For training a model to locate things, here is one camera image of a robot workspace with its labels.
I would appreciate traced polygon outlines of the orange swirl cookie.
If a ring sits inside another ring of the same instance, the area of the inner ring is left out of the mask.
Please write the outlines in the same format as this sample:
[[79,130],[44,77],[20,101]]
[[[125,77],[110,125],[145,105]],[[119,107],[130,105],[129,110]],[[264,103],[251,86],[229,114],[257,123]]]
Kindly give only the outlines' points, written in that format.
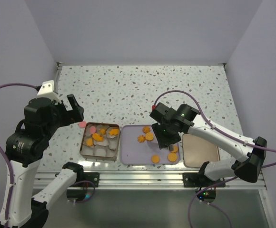
[[105,135],[106,134],[106,128],[101,128],[101,129],[99,129],[99,134],[100,135]]

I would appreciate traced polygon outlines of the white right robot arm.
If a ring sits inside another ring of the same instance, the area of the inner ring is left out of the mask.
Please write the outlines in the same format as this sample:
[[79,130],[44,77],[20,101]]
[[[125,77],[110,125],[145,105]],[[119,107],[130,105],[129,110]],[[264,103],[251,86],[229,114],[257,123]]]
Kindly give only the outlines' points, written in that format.
[[252,139],[228,129],[218,131],[204,120],[200,111],[187,104],[175,110],[158,103],[152,108],[150,117],[155,120],[152,129],[160,149],[179,142],[180,134],[186,133],[202,138],[231,155],[228,160],[203,163],[195,178],[200,185],[206,187],[227,177],[238,177],[250,183],[257,181],[266,158],[264,147],[267,141],[264,138]]

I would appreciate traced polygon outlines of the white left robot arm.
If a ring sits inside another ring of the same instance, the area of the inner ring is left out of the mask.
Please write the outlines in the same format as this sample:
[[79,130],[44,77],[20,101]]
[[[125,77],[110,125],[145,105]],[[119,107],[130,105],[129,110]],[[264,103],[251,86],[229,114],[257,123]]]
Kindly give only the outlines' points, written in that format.
[[67,96],[72,107],[39,97],[24,108],[24,119],[6,141],[5,155],[9,166],[10,184],[0,212],[0,228],[41,228],[49,209],[68,187],[80,186],[85,180],[83,166],[67,162],[57,177],[40,193],[33,195],[37,169],[49,141],[60,127],[83,120],[84,109],[73,94]]

